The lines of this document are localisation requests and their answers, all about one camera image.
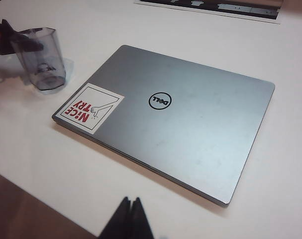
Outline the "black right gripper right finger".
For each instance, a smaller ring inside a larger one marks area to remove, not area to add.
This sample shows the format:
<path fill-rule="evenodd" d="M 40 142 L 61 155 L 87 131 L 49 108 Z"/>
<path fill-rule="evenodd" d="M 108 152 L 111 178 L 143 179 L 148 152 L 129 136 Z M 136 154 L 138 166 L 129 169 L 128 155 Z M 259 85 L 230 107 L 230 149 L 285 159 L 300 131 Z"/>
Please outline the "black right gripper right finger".
<path fill-rule="evenodd" d="M 149 225 L 140 198 L 132 204 L 132 238 L 133 239 L 154 239 L 153 232 Z"/>

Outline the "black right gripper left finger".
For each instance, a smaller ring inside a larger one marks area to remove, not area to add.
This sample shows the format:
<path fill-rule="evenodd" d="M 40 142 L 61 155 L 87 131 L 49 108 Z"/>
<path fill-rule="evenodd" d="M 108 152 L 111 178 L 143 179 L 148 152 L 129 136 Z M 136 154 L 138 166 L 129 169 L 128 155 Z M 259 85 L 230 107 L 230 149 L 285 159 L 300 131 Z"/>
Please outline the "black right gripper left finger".
<path fill-rule="evenodd" d="M 101 232 L 101 239 L 131 239 L 131 201 L 124 197 Z"/>

